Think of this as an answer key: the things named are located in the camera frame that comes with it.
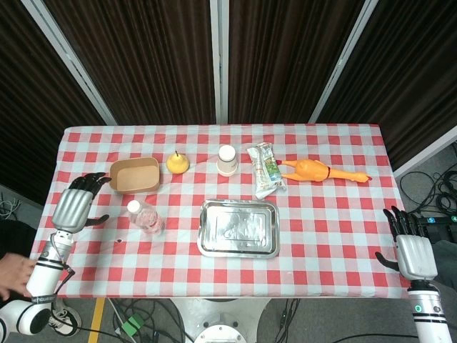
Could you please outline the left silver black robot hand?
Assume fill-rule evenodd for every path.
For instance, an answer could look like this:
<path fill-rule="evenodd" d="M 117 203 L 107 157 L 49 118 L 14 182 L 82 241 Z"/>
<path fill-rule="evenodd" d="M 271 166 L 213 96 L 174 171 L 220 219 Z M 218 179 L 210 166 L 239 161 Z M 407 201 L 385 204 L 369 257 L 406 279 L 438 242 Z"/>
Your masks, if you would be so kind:
<path fill-rule="evenodd" d="M 103 224 L 109 219 L 105 214 L 99 218 L 89 218 L 91 205 L 102 186 L 111 181 L 105 172 L 89 173 L 77 177 L 65 189 L 52 217 L 52 223 L 57 230 L 75 234 L 84 227 Z"/>

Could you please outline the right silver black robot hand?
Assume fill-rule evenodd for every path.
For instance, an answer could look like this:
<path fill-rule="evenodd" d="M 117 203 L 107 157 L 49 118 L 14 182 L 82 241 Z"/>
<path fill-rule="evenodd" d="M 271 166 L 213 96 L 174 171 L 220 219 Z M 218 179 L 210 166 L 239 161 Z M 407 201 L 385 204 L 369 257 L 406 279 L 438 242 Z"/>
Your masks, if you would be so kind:
<path fill-rule="evenodd" d="M 375 252 L 377 260 L 386 268 L 399 272 L 410 282 L 432 280 L 438 275 L 431 241 L 418 218 L 392 206 L 383 209 L 393 237 L 396 261 L 387 260 Z"/>

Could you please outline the bare person hand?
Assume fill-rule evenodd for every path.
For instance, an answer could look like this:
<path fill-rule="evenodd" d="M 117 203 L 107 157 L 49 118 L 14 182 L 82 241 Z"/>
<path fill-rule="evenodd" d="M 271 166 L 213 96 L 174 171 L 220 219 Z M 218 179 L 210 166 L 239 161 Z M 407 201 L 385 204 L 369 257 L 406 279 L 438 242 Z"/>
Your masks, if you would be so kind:
<path fill-rule="evenodd" d="M 26 285 L 35 264 L 35 260 L 14 253 L 6 253 L 0 259 L 0 298 L 3 301 L 10 297 L 10 291 L 31 297 Z"/>

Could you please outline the transparent plastic bottle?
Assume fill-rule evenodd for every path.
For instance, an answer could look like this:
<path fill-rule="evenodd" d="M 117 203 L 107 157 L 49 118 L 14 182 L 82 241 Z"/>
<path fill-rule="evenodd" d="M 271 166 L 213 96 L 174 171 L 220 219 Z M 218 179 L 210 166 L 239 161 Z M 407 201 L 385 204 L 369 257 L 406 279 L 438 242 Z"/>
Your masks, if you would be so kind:
<path fill-rule="evenodd" d="M 131 200 L 127 204 L 130 222 L 146 233 L 160 234 L 164 230 L 164 221 L 150 204 Z"/>

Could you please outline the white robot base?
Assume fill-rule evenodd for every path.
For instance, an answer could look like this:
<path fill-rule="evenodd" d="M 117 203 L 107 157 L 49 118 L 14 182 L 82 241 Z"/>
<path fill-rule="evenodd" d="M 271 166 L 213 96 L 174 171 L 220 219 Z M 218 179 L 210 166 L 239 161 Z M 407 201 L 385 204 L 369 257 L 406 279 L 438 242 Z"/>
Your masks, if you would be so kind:
<path fill-rule="evenodd" d="M 186 343 L 257 343 L 258 323 L 270 299 L 181 297 L 171 301 L 182 318 Z"/>

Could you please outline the stainless steel tray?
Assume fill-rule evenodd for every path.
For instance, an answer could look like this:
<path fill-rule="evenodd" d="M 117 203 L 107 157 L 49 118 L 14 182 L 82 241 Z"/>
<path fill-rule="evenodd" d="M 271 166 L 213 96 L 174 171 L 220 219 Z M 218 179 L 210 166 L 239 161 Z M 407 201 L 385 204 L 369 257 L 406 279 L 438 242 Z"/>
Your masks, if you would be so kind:
<path fill-rule="evenodd" d="M 208 199 L 197 246 L 207 257 L 270 259 L 280 251 L 278 207 L 259 200 Z"/>

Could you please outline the black white sneaker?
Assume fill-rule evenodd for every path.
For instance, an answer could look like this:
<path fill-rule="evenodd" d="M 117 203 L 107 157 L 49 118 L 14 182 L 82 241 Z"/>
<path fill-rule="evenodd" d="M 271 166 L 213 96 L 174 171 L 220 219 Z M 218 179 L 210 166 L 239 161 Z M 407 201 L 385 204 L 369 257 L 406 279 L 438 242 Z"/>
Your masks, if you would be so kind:
<path fill-rule="evenodd" d="M 51 305 L 51 316 L 48 325 L 60 336 L 72 337 L 79 333 L 81 317 L 72 307 L 57 299 Z"/>

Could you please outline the red white checkered tablecloth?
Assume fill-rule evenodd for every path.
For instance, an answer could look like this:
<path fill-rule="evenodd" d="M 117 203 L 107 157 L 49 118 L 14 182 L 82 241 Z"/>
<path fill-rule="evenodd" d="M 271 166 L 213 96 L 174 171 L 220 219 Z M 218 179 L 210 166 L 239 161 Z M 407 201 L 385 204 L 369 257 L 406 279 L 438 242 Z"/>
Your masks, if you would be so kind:
<path fill-rule="evenodd" d="M 207 199 L 253 199 L 255 179 L 246 149 L 272 143 L 279 160 L 317 159 L 335 169 L 364 172 L 357 184 L 288 180 L 268 197 L 279 210 L 280 251 L 272 259 L 205 257 L 197 247 L 201 205 Z M 236 150 L 238 168 L 224 177 L 219 149 Z M 177 151 L 191 166 L 170 174 L 164 163 Z M 75 275 L 65 297 L 390 297 L 406 294 L 406 281 L 383 267 L 375 252 L 395 257 L 383 209 L 402 207 L 380 128 L 375 124 L 254 124 L 189 126 L 79 126 L 64 132 L 32 256 L 43 249 L 51 217 L 65 188 L 115 161 L 154 157 L 161 165 L 158 191 L 138 195 L 165 221 L 160 235 L 135 227 L 129 195 L 104 186 L 90 215 L 103 225 L 74 237 L 69 265 Z"/>

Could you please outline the dark brown partition panel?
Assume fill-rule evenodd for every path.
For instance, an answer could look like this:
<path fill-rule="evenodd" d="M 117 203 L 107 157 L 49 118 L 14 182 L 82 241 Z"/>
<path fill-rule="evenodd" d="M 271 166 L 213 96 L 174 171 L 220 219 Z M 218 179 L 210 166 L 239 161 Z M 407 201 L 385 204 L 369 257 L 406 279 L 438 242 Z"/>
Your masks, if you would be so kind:
<path fill-rule="evenodd" d="M 216 120 L 209 0 L 44 0 L 120 125 Z"/>
<path fill-rule="evenodd" d="M 0 0 L 0 185 L 45 204 L 65 129 L 103 124 L 21 0 Z"/>
<path fill-rule="evenodd" d="M 363 4 L 230 0 L 229 123 L 306 123 Z"/>
<path fill-rule="evenodd" d="M 457 125 L 457 0 L 378 0 L 320 123 L 377 124 L 398 169 Z"/>

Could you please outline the yellow pear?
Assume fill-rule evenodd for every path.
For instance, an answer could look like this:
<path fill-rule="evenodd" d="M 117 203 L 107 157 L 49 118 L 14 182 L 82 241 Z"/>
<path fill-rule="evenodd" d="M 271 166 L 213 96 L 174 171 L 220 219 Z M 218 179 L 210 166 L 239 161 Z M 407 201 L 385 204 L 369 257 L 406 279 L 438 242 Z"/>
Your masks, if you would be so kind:
<path fill-rule="evenodd" d="M 183 174 L 190 167 L 190 161 L 185 154 L 180 154 L 175 151 L 169 155 L 166 160 L 166 168 L 172 174 Z"/>

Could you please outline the green box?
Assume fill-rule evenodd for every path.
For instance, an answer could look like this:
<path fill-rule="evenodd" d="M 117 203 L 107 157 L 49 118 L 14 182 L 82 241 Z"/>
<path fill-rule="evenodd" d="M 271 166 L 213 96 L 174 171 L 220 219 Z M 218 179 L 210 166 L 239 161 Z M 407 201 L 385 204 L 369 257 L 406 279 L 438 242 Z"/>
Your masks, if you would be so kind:
<path fill-rule="evenodd" d="M 139 330 L 144 326 L 144 320 L 140 314 L 133 314 L 122 325 L 123 331 L 130 337 L 139 333 Z"/>

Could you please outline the orange rubber chicken toy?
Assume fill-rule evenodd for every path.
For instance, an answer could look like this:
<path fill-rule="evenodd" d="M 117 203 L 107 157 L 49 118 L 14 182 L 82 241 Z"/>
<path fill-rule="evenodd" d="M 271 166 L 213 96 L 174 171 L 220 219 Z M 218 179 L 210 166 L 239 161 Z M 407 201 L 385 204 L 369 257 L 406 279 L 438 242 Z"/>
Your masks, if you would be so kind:
<path fill-rule="evenodd" d="M 345 179 L 353 182 L 365 183 L 372 180 L 369 175 L 362 172 L 333 169 L 319 160 L 277 160 L 276 163 L 278 165 L 292 166 L 294 168 L 292 173 L 282 174 L 281 176 L 297 182 L 322 182 L 326 179 Z"/>

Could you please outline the white paper cup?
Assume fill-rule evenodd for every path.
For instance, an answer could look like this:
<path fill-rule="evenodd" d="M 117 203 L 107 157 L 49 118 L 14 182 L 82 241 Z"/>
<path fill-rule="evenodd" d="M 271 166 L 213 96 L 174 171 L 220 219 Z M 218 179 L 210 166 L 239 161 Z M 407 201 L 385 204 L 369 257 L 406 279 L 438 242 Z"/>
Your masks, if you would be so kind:
<path fill-rule="evenodd" d="M 233 175 L 238 168 L 236 150 L 231 145 L 223 145 L 219 149 L 219 159 L 216 162 L 218 173 L 224 177 Z"/>

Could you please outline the silver snack packet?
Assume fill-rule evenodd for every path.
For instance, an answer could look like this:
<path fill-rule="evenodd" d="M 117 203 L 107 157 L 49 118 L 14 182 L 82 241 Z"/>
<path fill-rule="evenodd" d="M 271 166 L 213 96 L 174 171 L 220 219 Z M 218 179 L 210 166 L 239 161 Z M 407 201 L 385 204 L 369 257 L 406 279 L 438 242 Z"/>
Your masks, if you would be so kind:
<path fill-rule="evenodd" d="M 255 197 L 266 198 L 276 190 L 286 190 L 286 185 L 273 154 L 272 143 L 261 142 L 246 149 L 256 179 Z"/>

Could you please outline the grey partition post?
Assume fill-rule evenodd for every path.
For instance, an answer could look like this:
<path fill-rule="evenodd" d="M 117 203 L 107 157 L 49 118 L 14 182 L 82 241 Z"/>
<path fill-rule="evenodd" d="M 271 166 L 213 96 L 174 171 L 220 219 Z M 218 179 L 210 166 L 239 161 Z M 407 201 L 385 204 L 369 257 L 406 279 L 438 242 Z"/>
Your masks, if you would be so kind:
<path fill-rule="evenodd" d="M 209 0 L 216 123 L 229 116 L 229 0 Z"/>
<path fill-rule="evenodd" d="M 429 144 L 426 148 L 421 150 L 411 159 L 409 159 L 405 164 L 400 166 L 395 172 L 393 173 L 395 178 L 401 177 L 404 174 L 410 172 L 412 169 L 417 167 L 418 165 L 424 163 L 427 159 L 431 158 L 432 156 L 439 153 L 441 150 L 445 149 L 447 146 L 452 144 L 454 141 L 457 140 L 457 125 L 455 125 L 452 129 L 447 131 L 443 136 L 439 137 L 433 143 Z"/>
<path fill-rule="evenodd" d="M 337 59 L 335 67 L 333 68 L 333 71 L 328 79 L 328 82 L 326 83 L 321 93 L 321 96 L 308 120 L 309 124 L 315 124 L 318 121 L 318 118 L 320 117 L 321 112 L 323 111 L 328 101 L 328 98 L 330 97 L 335 86 L 337 85 L 338 80 L 340 79 L 340 76 L 343 70 L 345 69 L 348 60 L 350 59 L 353 50 L 355 49 L 358 40 L 360 39 L 377 4 L 378 0 L 364 0 L 360 13 L 353 25 L 350 34 L 348 35 L 346 43 L 344 44 L 343 49 Z"/>
<path fill-rule="evenodd" d="M 116 126 L 117 121 L 111 110 L 44 1 L 21 0 L 21 3 L 52 45 L 104 123 L 109 126 Z"/>

